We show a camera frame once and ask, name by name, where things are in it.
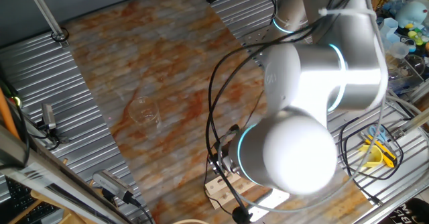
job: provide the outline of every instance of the clear plastic cup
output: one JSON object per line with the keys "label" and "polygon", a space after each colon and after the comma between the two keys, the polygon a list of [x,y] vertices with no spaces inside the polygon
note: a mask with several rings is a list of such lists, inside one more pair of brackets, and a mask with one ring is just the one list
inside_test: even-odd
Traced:
{"label": "clear plastic cup", "polygon": [[146,138],[154,138],[161,132],[160,109],[153,99],[149,97],[135,99],[129,105],[128,114]]}

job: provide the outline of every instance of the white cable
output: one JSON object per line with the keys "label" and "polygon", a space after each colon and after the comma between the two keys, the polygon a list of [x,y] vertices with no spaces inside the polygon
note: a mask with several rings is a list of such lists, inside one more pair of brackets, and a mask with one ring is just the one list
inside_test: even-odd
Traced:
{"label": "white cable", "polygon": [[354,15],[356,13],[363,13],[367,15],[376,16],[374,10],[372,9],[326,9],[326,8],[319,9],[319,14],[321,16],[326,16],[330,14]]}
{"label": "white cable", "polygon": [[417,114],[422,113],[421,110],[419,110],[416,106],[414,106],[413,104],[411,104],[411,103],[409,103],[403,99],[400,99],[399,97],[386,96],[386,99],[401,103],[402,105],[405,105],[405,106],[409,107],[411,110],[415,111]]}
{"label": "white cable", "polygon": [[375,132],[375,134],[374,134],[374,136],[373,136],[373,139],[371,140],[371,144],[369,145],[369,148],[368,148],[368,151],[365,153],[365,155],[363,156],[363,159],[362,159],[362,161],[361,161],[361,163],[359,164],[359,166],[357,167],[357,169],[356,169],[356,171],[355,171],[355,173],[353,173],[353,175],[338,189],[338,190],[336,190],[336,191],[334,191],[334,192],[332,192],[331,194],[329,194],[327,197],[325,197],[324,199],[322,199],[320,202],[318,202],[318,203],[316,203],[316,204],[313,204],[313,205],[309,205],[309,206],[306,206],[306,207],[301,207],[301,208],[297,208],[297,209],[290,209],[290,210],[277,210],[277,209],[271,209],[271,208],[267,208],[267,207],[263,207],[263,206],[261,206],[261,205],[258,205],[258,204],[256,204],[256,203],[253,203],[253,202],[251,202],[251,201],[249,201],[249,200],[247,200],[245,197],[243,197],[242,195],[240,195],[239,193],[237,193],[238,195],[239,195],[239,197],[243,200],[243,201],[245,201],[245,202],[247,202],[247,203],[249,203],[250,205],[253,205],[254,207],[257,207],[257,208],[260,208],[260,209],[263,209],[263,210],[265,210],[265,211],[271,211],[271,212],[275,212],[275,213],[295,213],[295,212],[298,212],[298,211],[304,211],[304,210],[306,210],[306,209],[310,209],[310,208],[313,208],[313,207],[317,207],[317,206],[320,206],[320,205],[322,205],[322,204],[324,204],[324,203],[326,203],[327,201],[329,201],[334,195],[336,195],[336,194],[338,194],[340,191],[342,191],[345,187],[346,187],[346,185],[348,185],[354,178],[356,178],[356,176],[358,176],[359,175],[359,172],[361,171],[361,169],[362,169],[362,166],[367,162],[367,160],[368,160],[368,156],[369,156],[369,153],[370,153],[370,150],[372,149],[372,147],[374,146],[374,143],[375,143],[375,140],[377,139],[377,137],[378,137],[378,135],[379,135],[379,130],[380,130],[380,125],[381,125],[381,120],[383,119],[383,111],[384,111],[384,105],[385,105],[385,100],[386,100],[386,96],[384,96],[383,97],[383,100],[381,100],[381,105],[380,105],[380,115],[379,115],[379,118],[378,118],[378,123],[377,123],[377,127],[376,127],[376,132]]}

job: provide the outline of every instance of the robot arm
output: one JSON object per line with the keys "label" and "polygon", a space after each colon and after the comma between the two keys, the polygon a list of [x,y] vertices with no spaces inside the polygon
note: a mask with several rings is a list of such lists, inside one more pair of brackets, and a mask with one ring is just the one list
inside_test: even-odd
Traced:
{"label": "robot arm", "polygon": [[[303,0],[309,22],[339,1]],[[387,88],[374,19],[360,13],[369,8],[366,0],[348,0],[345,11],[356,13],[327,16],[312,34],[315,44],[282,44],[263,53],[267,117],[231,141],[231,170],[292,194],[328,184],[338,153],[327,112],[374,107]]]}

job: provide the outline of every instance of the orange marble pattern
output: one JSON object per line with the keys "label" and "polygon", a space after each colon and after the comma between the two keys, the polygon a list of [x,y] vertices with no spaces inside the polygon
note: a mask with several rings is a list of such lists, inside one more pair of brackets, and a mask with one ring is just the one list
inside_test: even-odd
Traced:
{"label": "orange marble pattern", "polygon": [[[66,27],[74,59],[156,223],[234,223],[212,208],[202,185],[208,80],[215,64],[240,47],[218,15],[205,0],[132,0]],[[220,67],[215,92],[246,57],[245,52],[234,55]],[[262,77],[249,63],[234,78],[214,113],[220,133],[245,123],[263,88]],[[128,114],[132,100],[142,96],[156,99],[160,107],[163,128],[152,140]],[[263,98],[251,122],[265,107]],[[255,200],[265,192],[253,188],[246,195]],[[225,208],[236,206],[230,202]],[[270,219],[284,222],[277,215]]]}

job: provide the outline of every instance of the yellow object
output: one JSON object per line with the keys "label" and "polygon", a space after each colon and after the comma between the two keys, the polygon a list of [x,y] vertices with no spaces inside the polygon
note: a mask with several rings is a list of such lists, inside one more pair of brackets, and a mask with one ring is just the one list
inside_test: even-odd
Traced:
{"label": "yellow object", "polygon": [[[364,145],[361,148],[359,148],[359,151],[367,152],[368,149],[369,149],[369,145]],[[381,150],[377,146],[373,146],[369,157],[370,158],[368,162],[364,164],[363,167],[368,167],[368,168],[376,167],[379,164],[381,164],[383,161],[383,154],[381,153]]]}
{"label": "yellow object", "polygon": [[423,44],[423,40],[421,39],[421,37],[419,37],[419,35],[415,31],[408,32],[408,37],[413,39],[416,42],[416,45],[418,46],[421,46]]}
{"label": "yellow object", "polygon": [[[365,141],[367,144],[371,144],[371,142],[367,139]],[[396,156],[394,156],[383,144],[379,141],[375,140],[375,144],[383,151],[383,160],[386,162],[386,165],[390,168],[395,168],[396,164]]]}
{"label": "yellow object", "polygon": [[11,132],[17,139],[21,139],[19,137],[18,131],[16,130],[15,123],[12,119],[11,111],[9,110],[9,106],[7,106],[5,95],[3,91],[0,89],[0,112],[3,115],[3,119],[5,120],[6,128]]}
{"label": "yellow object", "polygon": [[188,220],[183,220],[183,221],[178,221],[175,222],[173,224],[183,224],[183,223],[201,223],[201,224],[208,224],[205,221],[200,221],[200,220],[196,220],[196,219],[188,219]]}

